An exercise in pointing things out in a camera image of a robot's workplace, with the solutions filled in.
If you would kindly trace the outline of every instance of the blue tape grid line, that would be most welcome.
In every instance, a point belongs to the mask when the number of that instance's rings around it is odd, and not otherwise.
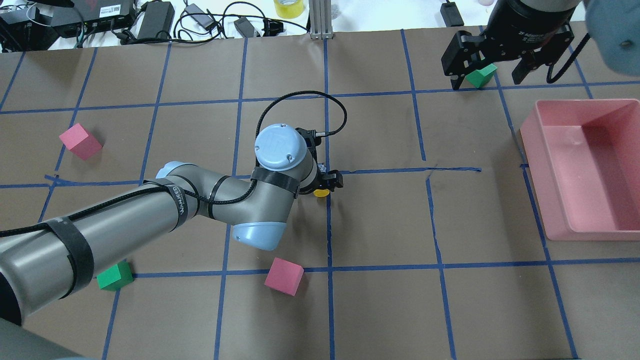
[[[482,172],[482,168],[478,167],[414,167],[414,168],[374,168],[362,170],[340,170],[343,175],[356,174],[393,174],[401,172],[426,172],[426,171],[471,171]],[[249,179],[251,175],[235,175],[237,179]],[[60,179],[59,176],[44,175],[46,180],[54,181],[57,186],[117,186],[117,185],[134,185],[139,184],[140,180],[123,180],[123,181],[71,181]],[[0,189],[6,188],[47,188],[51,184],[33,183],[33,184],[0,184]]]
[[[116,290],[113,297],[113,305],[111,306],[111,314],[109,315],[109,325],[107,325],[107,336],[104,339],[104,347],[102,348],[102,360],[107,360],[109,355],[109,344],[111,343],[111,334],[113,333],[113,322],[116,320],[116,310],[118,309],[118,301],[120,300],[120,290]]]
[[[456,344],[453,338],[453,325],[451,323],[451,312],[449,311],[449,296],[447,295],[447,283],[444,276],[444,264],[442,263],[442,253],[438,246],[438,236],[436,232],[436,223],[434,219],[433,195],[431,194],[431,180],[426,179],[427,199],[429,201],[429,216],[431,217],[431,230],[433,232],[433,246],[436,250],[436,259],[438,261],[438,271],[440,272],[440,290],[442,292],[442,305],[444,307],[444,318],[447,325],[447,337],[449,338],[449,352],[451,359],[457,360]]]
[[[569,45],[569,51],[573,54],[573,47],[571,45]],[[580,75],[582,84],[584,84],[584,89],[586,90],[589,99],[593,99],[593,94],[591,93],[591,89],[589,88],[589,83],[587,83],[587,79],[584,77],[584,73],[582,72],[582,67],[578,62],[578,59],[576,58],[573,62],[575,64],[575,68],[578,69],[578,74]]]
[[[424,154],[424,143],[422,141],[422,126],[420,126],[420,112],[418,111],[418,100],[415,96],[415,82],[413,81],[413,69],[411,68],[411,58],[409,57],[409,48],[406,45],[406,36],[404,35],[404,29],[400,30],[400,36],[402,37],[402,45],[404,47],[404,57],[406,58],[406,68],[409,72],[409,83],[411,84],[411,97],[413,99],[413,114],[415,116],[415,128],[418,132],[420,156],[422,156],[423,161],[427,161],[427,157]]]
[[[604,82],[596,82],[596,83],[588,83],[588,86],[610,86],[610,85],[640,85],[640,81],[631,80],[631,81],[604,81]],[[544,84],[544,85],[511,85],[511,86],[502,86],[503,90],[523,90],[523,89],[545,89],[545,88],[580,88],[584,87],[584,83],[579,84]],[[416,94],[433,94],[433,93],[442,93],[442,92],[469,92],[469,91],[488,91],[488,90],[498,90],[497,86],[486,86],[481,89],[476,88],[461,88],[459,90],[452,89],[422,89],[416,90]],[[367,96],[384,96],[384,95],[408,95],[412,92],[410,90],[405,91],[392,91],[392,92],[359,92],[359,93],[349,93],[349,94],[332,94],[334,97],[367,97]],[[304,100],[304,99],[317,99],[319,96],[314,95],[301,95],[290,97],[286,99],[286,101],[290,100]],[[251,98],[251,99],[242,99],[242,102],[257,102],[257,101],[274,101],[277,99],[276,97],[260,97],[260,98]],[[227,104],[227,103],[235,103],[238,102],[238,99],[222,99],[222,100],[203,100],[203,101],[175,101],[175,102],[161,102],[158,106],[185,106],[185,105],[199,105],[199,104]],[[109,109],[128,109],[128,108],[152,108],[155,107],[154,103],[146,103],[146,104],[126,104],[126,105],[109,105],[109,106],[86,106],[80,107],[78,111],[87,111],[87,110],[109,110]],[[75,111],[75,108],[53,108],[53,109],[30,109],[30,110],[7,110],[0,111],[0,115],[14,115],[14,114],[25,114],[25,113],[52,113],[52,112],[61,112],[61,111]]]
[[[242,103],[243,103],[243,92],[244,92],[244,77],[246,70],[246,50],[248,45],[248,39],[244,38],[244,46],[242,53],[242,67],[240,70],[240,89],[238,91],[238,109],[237,109],[237,118],[236,118],[236,139],[234,146],[234,163],[233,163],[233,171],[232,175],[236,174],[237,169],[237,161],[238,161],[238,148],[240,142],[240,125],[242,119]],[[227,224],[227,232],[225,234],[225,251],[222,260],[222,272],[220,278],[220,298],[218,299],[218,318],[216,320],[216,334],[215,334],[215,342],[214,342],[214,351],[213,351],[213,359],[218,360],[220,358],[220,338],[222,333],[222,318],[225,307],[225,289],[227,287],[227,268],[229,262],[229,239],[231,237],[231,226]]]
[[[93,54],[91,56],[91,62],[89,63],[89,68],[86,71],[86,75],[84,76],[84,82],[82,84],[82,88],[80,89],[80,95],[78,95],[78,100],[76,102],[76,107],[74,108],[74,113],[71,115],[71,121],[69,122],[69,126],[67,129],[70,129],[74,123],[76,122],[76,116],[78,115],[78,109],[80,108],[80,103],[82,102],[82,96],[84,95],[84,90],[86,89],[86,84],[89,82],[89,76],[91,76],[91,70],[93,69],[93,63],[95,62],[95,57],[98,54],[98,48],[93,48]],[[65,155],[65,149],[67,147],[62,145],[60,149],[60,155],[58,155],[58,162],[56,163],[55,171],[60,169],[60,164],[62,164],[62,157]]]
[[[324,92],[329,94],[329,50],[327,39],[323,40]],[[329,99],[324,98],[324,130],[329,131]],[[325,165],[330,170],[329,138],[324,138]],[[329,312],[329,358],[335,360],[335,326],[333,317],[333,250],[331,246],[331,195],[326,199],[326,267],[327,267],[327,301]]]
[[[566,317],[566,311],[564,310],[564,303],[562,301],[562,295],[560,294],[560,287],[558,286],[556,271],[554,270],[554,264],[551,260],[551,255],[549,253],[549,249],[547,248],[547,239],[545,237],[545,232],[542,228],[542,221],[540,220],[540,214],[538,213],[538,207],[536,206],[536,199],[533,196],[533,191],[531,188],[531,183],[529,182],[529,176],[527,175],[527,169],[525,167],[522,168],[522,177],[524,178],[525,185],[527,187],[527,193],[529,194],[529,201],[531,202],[531,208],[533,210],[534,218],[536,219],[536,226],[538,227],[538,234],[540,236],[540,242],[542,242],[542,247],[545,252],[545,259],[547,260],[547,266],[549,269],[549,275],[551,276],[551,282],[554,287],[554,293],[556,294],[556,300],[558,303],[558,309],[560,310],[560,317],[562,318],[562,323],[564,326],[564,332],[566,334],[567,342],[569,343],[569,349],[571,350],[571,355],[574,359],[578,358],[578,352],[575,348],[575,343],[573,342],[573,335],[571,333],[571,327],[569,326],[569,321]]]
[[[11,87],[13,86],[13,82],[15,81],[15,77],[18,76],[18,70],[20,70],[20,66],[22,65],[25,54],[25,52],[22,52],[22,54],[20,55],[20,59],[18,60],[18,64],[15,66],[15,70],[13,71],[13,75],[11,76],[11,80],[9,80],[9,83],[6,86],[6,91],[2,96],[2,101],[0,101],[0,110],[2,110],[6,98],[9,96],[9,91],[11,91]]]
[[[552,260],[554,266],[563,265],[595,265],[595,264],[629,264],[640,263],[640,258],[599,258],[599,259],[566,259]],[[527,266],[547,266],[546,260],[533,261],[495,261],[487,263],[443,263],[443,264],[407,264],[407,265],[360,265],[360,266],[333,266],[332,272],[359,272],[359,271],[394,271],[394,270],[438,270],[444,269],[474,269],[474,268],[512,268]],[[304,268],[305,272],[329,272],[327,266]],[[227,270],[227,276],[238,275],[265,275],[269,269]],[[185,271],[185,272],[145,272],[133,274],[136,279],[151,279],[159,277],[204,277],[221,276],[221,270],[212,271]]]
[[[428,94],[428,93],[438,93],[438,92],[454,92],[454,90],[451,89],[425,89],[425,90],[416,90],[415,89],[415,83],[413,82],[413,76],[412,76],[412,68],[411,68],[411,63],[410,63],[410,58],[409,58],[409,54],[408,54],[408,47],[406,45],[406,37],[404,35],[404,31],[401,31],[401,36],[403,39],[403,46],[404,46],[404,51],[405,51],[405,56],[406,56],[406,61],[407,61],[407,67],[408,67],[408,72],[409,72],[409,77],[410,77],[410,83],[411,83],[411,87],[412,89],[410,91],[396,91],[396,92],[370,92],[370,93],[351,93],[351,94],[334,94],[333,96],[335,97],[366,97],[366,96],[381,96],[381,95],[408,95],[411,94],[413,97],[413,103],[414,103],[414,112],[415,112],[415,116],[416,116],[416,122],[417,122],[417,130],[418,132],[420,132],[421,128],[419,126],[419,114],[416,112],[417,111],[417,101],[416,101],[416,97],[415,94]],[[148,103],[148,104],[130,104],[130,105],[116,105],[116,106],[89,106],[89,107],[80,107],[80,103],[81,103],[81,99],[84,93],[84,90],[86,88],[87,82],[88,82],[88,78],[90,75],[90,72],[92,70],[93,67],[93,63],[95,61],[95,57],[97,54],[97,48],[94,49],[94,53],[92,56],[92,60],[87,72],[87,75],[84,79],[84,83],[83,83],[83,87],[81,89],[81,93],[80,96],[78,98],[78,102],[76,104],[75,108],[55,108],[55,109],[42,109],[42,110],[14,110],[14,111],[2,111],[2,108],[4,106],[4,103],[6,102],[6,99],[8,97],[8,94],[12,88],[12,85],[15,81],[15,78],[17,77],[18,71],[20,69],[20,66],[22,64],[22,61],[24,59],[25,53],[22,53],[22,55],[20,56],[20,60],[16,66],[16,69],[13,73],[13,76],[8,84],[8,88],[6,89],[6,92],[3,95],[2,101],[0,102],[0,114],[20,114],[20,113],[47,113],[47,112],[60,112],[60,111],[73,111],[73,115],[72,115],[72,120],[71,123],[69,125],[72,126],[73,123],[75,122],[75,118],[77,115],[77,112],[79,111],[85,111],[85,110],[107,110],[107,109],[120,109],[120,108],[146,108],[146,107],[154,107],[154,117],[152,119],[152,124],[150,127],[150,134],[149,134],[149,139],[147,142],[147,148],[145,151],[145,157],[143,160],[143,168],[141,170],[141,179],[143,178],[143,173],[144,173],[144,169],[145,169],[145,165],[146,165],[146,160],[147,160],[147,156],[148,156],[148,151],[149,151],[149,146],[150,146],[150,141],[152,138],[152,133],[153,133],[153,128],[154,128],[154,124],[155,124],[155,119],[156,119],[156,115],[157,115],[157,109],[160,106],[185,106],[185,105],[192,105],[192,104],[216,104],[216,103],[234,103],[237,102],[239,104],[239,111],[238,111],[238,118],[237,118],[237,130],[239,129],[239,123],[240,123],[240,117],[241,117],[241,104],[242,102],[255,102],[255,101],[273,101],[276,98],[270,98],[270,97],[265,97],[265,98],[254,98],[254,99],[243,99],[242,98],[242,87],[243,87],[243,82],[244,82],[244,65],[245,65],[245,61],[246,61],[246,46],[247,46],[247,41],[245,39],[245,43],[244,43],[244,49],[243,49],[243,70],[242,70],[242,74],[241,74],[241,89],[240,89],[240,94],[239,94],[239,98],[238,99],[222,99],[222,100],[211,100],[211,101],[184,101],[184,102],[165,102],[162,103],[160,102],[160,97],[161,97],[161,91],[162,91],[162,87],[163,87],[163,83],[164,83],[164,77],[166,75],[166,70],[167,70],[167,65],[168,65],[168,60],[169,60],[169,55],[170,55],[170,46],[168,46],[167,48],[167,54],[166,54],[166,59],[165,59],[165,64],[164,64],[164,68],[163,68],[163,75],[161,78],[161,84],[159,87],[159,91],[158,91],[158,96],[156,99],[155,103]],[[328,92],[328,52],[327,52],[327,41],[324,40],[324,89],[325,92]],[[511,128],[511,132],[512,135],[514,136],[514,140],[515,140],[515,130],[513,129],[513,124],[511,122],[510,116],[509,116],[509,111],[508,111],[508,107],[506,105],[506,102],[504,100],[504,94],[502,93],[503,90],[516,90],[516,89],[528,89],[528,88],[564,88],[564,87],[580,87],[583,86],[586,89],[587,94],[589,95],[590,98],[593,98],[593,95],[591,94],[590,91],[590,87],[591,86],[608,86],[608,85],[637,85],[640,84],[640,81],[610,81],[610,82],[599,82],[599,83],[588,83],[586,81],[586,78],[584,77],[584,73],[579,65],[579,63],[576,61],[576,66],[578,69],[578,72],[580,74],[580,78],[582,80],[581,84],[553,84],[553,85],[519,85],[519,86],[501,86],[500,81],[498,76],[496,75],[496,84],[497,86],[487,86],[482,90],[497,90],[500,94],[500,99],[502,101],[502,105],[507,117],[507,122],[509,124],[509,127]],[[458,91],[478,91],[477,89],[474,88],[468,88],[468,89],[460,89]],[[295,99],[311,99],[311,98],[316,98],[317,96],[299,96],[299,97],[293,97],[290,98],[288,100],[295,100]],[[328,101],[325,99],[325,128],[326,130],[329,129],[329,120],[328,120],[329,116],[328,116]],[[236,147],[234,149],[234,175],[235,175],[235,169],[236,169],[236,161],[237,161],[237,149],[238,149],[238,135],[236,134]],[[424,148],[423,148],[423,144],[422,144],[422,138],[419,138],[420,140],[420,150],[421,150],[421,154],[423,156],[423,159],[425,159],[425,155],[424,155]],[[329,141],[327,139],[326,143],[326,164],[328,165],[329,163]],[[522,150],[520,149],[520,147],[518,146],[519,150],[521,151],[521,155],[523,156],[523,160],[524,160],[524,154],[522,152]],[[59,169],[60,163],[61,163],[61,159],[62,159],[62,154],[63,154],[63,150],[61,151],[61,155],[58,159],[58,162],[56,164],[56,170]],[[331,207],[330,207],[330,197],[327,198],[327,251],[328,251],[328,260],[327,260],[327,267],[315,267],[315,268],[306,268],[305,271],[306,272],[328,272],[329,274],[329,281],[328,281],[328,286],[329,286],[329,303],[330,303],[330,315],[329,315],[329,322],[330,322],[330,354],[331,354],[331,358],[335,359],[335,345],[334,345],[334,337],[333,337],[333,281],[332,281],[332,273],[333,272],[350,272],[350,271],[384,271],[384,270],[411,270],[411,269],[425,269],[425,270],[429,270],[429,269],[438,269],[441,273],[441,287],[442,287],[442,295],[443,295],[443,303],[445,306],[445,318],[447,320],[447,332],[449,335],[449,343],[450,343],[450,350],[451,350],[451,355],[452,358],[456,358],[455,355],[455,348],[454,348],[454,342],[453,342],[453,335],[452,335],[452,329],[451,329],[451,316],[449,313],[449,308],[448,308],[448,301],[447,301],[447,295],[446,295],[446,286],[445,286],[445,282],[444,282],[444,271],[443,269],[446,268],[485,268],[485,267],[505,267],[505,266],[548,266],[549,270],[550,270],[550,275],[552,278],[552,282],[554,285],[554,291],[556,293],[556,297],[558,300],[558,304],[560,307],[560,312],[561,312],[561,316],[563,317],[563,324],[565,326],[565,330],[567,332],[567,338],[568,338],[568,342],[570,344],[570,348],[572,351],[572,356],[574,358],[577,358],[577,351],[575,349],[575,345],[573,344],[573,338],[571,335],[571,331],[568,325],[568,321],[566,318],[566,313],[564,311],[564,306],[562,303],[562,298],[560,295],[560,291],[559,291],[559,287],[557,285],[557,280],[555,277],[555,273],[554,273],[554,269],[553,266],[554,265],[579,265],[579,264],[610,264],[610,263],[638,263],[640,262],[640,258],[598,258],[598,259],[567,259],[567,260],[552,260],[549,254],[549,251],[547,249],[546,246],[546,239],[544,237],[544,233],[542,231],[542,227],[541,227],[541,221],[540,221],[540,217],[538,215],[538,210],[537,207],[535,205],[535,200],[533,199],[533,194],[532,194],[532,190],[531,190],[531,184],[529,182],[529,179],[527,177],[527,173],[526,173],[526,164],[523,165],[523,175],[524,175],[524,179],[525,179],[525,184],[527,186],[527,191],[529,192],[529,198],[532,204],[532,208],[534,211],[534,217],[536,218],[536,223],[538,225],[538,231],[541,237],[541,242],[543,244],[543,248],[545,251],[545,257],[546,260],[545,261],[516,261],[516,262],[494,262],[494,263],[452,263],[452,264],[445,264],[442,263],[442,256],[440,253],[440,250],[438,248],[438,244],[437,244],[437,238],[436,238],[436,231],[435,231],[435,223],[433,221],[433,199],[431,196],[431,187],[430,187],[430,182],[429,180],[426,181],[427,184],[427,190],[428,190],[428,197],[429,197],[429,209],[431,212],[431,219],[432,219],[432,226],[433,226],[433,233],[434,233],[434,241],[435,241],[435,246],[436,246],[436,254],[437,254],[437,258],[438,258],[438,263],[437,264],[415,264],[415,265],[383,265],[383,266],[337,266],[337,267],[333,267],[332,266],[332,250],[331,250]],[[377,170],[355,170],[355,171],[344,171],[345,174],[376,174],[376,173],[387,173],[387,172],[420,172],[420,171],[427,171],[427,170],[459,170],[459,171],[481,171],[480,168],[470,168],[470,167],[460,167],[460,168],[401,168],[401,169],[377,169]],[[51,199],[53,190],[55,187],[57,186],[112,186],[112,185],[123,185],[123,184],[136,184],[139,183],[139,181],[115,181],[115,182],[93,182],[93,183],[80,183],[80,182],[73,182],[73,181],[66,181],[63,179],[56,177],[51,177],[51,176],[45,176],[46,179],[52,181],[51,184],[45,184],[45,183],[39,183],[39,184],[0,184],[0,189],[2,188],[45,188],[48,187],[49,188],[49,193],[47,195],[47,199],[45,200],[45,204],[42,208],[42,212],[40,214],[40,219],[39,221],[42,221],[42,218],[44,217],[44,214],[46,212],[48,203]],[[222,277],[226,277],[226,275],[252,275],[252,274],[266,274],[268,272],[268,269],[257,269],[257,270],[227,270],[227,261],[228,261],[228,245],[229,245],[229,236],[230,236],[230,227],[227,226],[227,235],[225,237],[225,257],[224,257],[224,261],[223,261],[223,270],[222,271],[211,271],[211,272],[172,272],[172,273],[147,273],[147,274],[135,274],[136,278],[153,278],[153,277],[189,277],[189,276],[222,276]],[[218,309],[218,324],[216,326],[216,352],[215,352],[215,358],[218,358],[218,352],[219,352],[219,345],[220,345],[220,331],[221,331],[221,317],[222,317],[222,309],[223,309],[223,299],[224,299],[224,285],[221,284],[221,294],[220,294],[220,303],[219,303],[219,309]],[[112,312],[111,312],[111,316],[110,316],[110,320],[109,320],[109,326],[108,326],[108,333],[107,333],[107,337],[105,340],[105,344],[104,344],[104,350],[103,350],[103,354],[102,354],[102,358],[105,359],[107,357],[108,354],[108,348],[109,348],[109,341],[111,338],[111,332],[113,330],[113,322],[115,320],[115,314],[116,314],[116,309],[117,309],[117,305],[118,305],[118,299],[119,299],[119,295],[120,292],[117,291],[114,297],[114,303],[113,303],[113,308],[112,308]]]
[[[149,157],[149,150],[151,149],[151,141],[154,137],[154,129],[156,128],[156,118],[158,115],[158,108],[160,105],[160,98],[162,97],[162,89],[164,87],[164,78],[166,77],[166,69],[169,66],[169,57],[171,56],[171,43],[166,47],[166,55],[164,57],[164,67],[162,69],[162,76],[160,77],[160,85],[158,86],[158,94],[156,96],[156,103],[154,104],[154,114],[151,118],[151,125],[149,125],[149,135],[147,138],[147,146],[145,146],[145,155],[142,157],[142,167],[140,168],[139,184],[142,185],[142,181],[145,179],[145,171],[147,170],[147,160]]]

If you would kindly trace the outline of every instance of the light blue joint cap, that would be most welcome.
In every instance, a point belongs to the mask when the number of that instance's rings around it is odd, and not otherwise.
[[[248,222],[234,225],[231,237],[258,249],[275,250],[287,227],[285,222]]]
[[[164,164],[164,167],[160,169],[160,171],[156,174],[156,179],[162,179],[163,177],[166,177],[167,175],[169,175],[170,172],[174,171],[175,168],[181,167],[183,165],[195,165],[195,164],[183,163],[181,161],[169,161],[168,163]]]
[[[307,155],[305,139],[287,124],[265,127],[255,139],[253,150],[260,165],[271,171],[292,169]]]
[[[591,0],[585,16],[607,66],[631,76],[640,76],[639,5],[638,0]]]

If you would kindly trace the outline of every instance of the green block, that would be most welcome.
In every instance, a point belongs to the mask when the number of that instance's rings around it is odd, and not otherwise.
[[[126,261],[121,261],[97,276],[98,286],[102,290],[116,291],[133,282],[131,268]]]
[[[485,68],[475,70],[467,75],[467,80],[476,88],[485,86],[493,77],[498,68],[494,64],[489,64]]]

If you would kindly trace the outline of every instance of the pink bin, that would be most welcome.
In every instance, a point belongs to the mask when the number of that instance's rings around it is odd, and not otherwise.
[[[551,240],[640,240],[640,101],[540,100],[522,139]]]

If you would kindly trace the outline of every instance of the cube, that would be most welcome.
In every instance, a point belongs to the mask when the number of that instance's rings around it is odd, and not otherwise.
[[[73,125],[59,137],[67,149],[82,160],[87,160],[102,148],[98,140],[80,124]]]
[[[264,284],[274,290],[294,296],[298,290],[298,285],[300,285],[302,273],[304,272],[305,269],[298,264],[275,258]]]
[[[121,261],[97,276],[98,286],[102,290],[116,291],[133,282],[131,268],[126,261]]]
[[[494,64],[489,64],[480,70],[475,70],[467,75],[467,80],[476,88],[485,86],[493,77],[498,68]]]

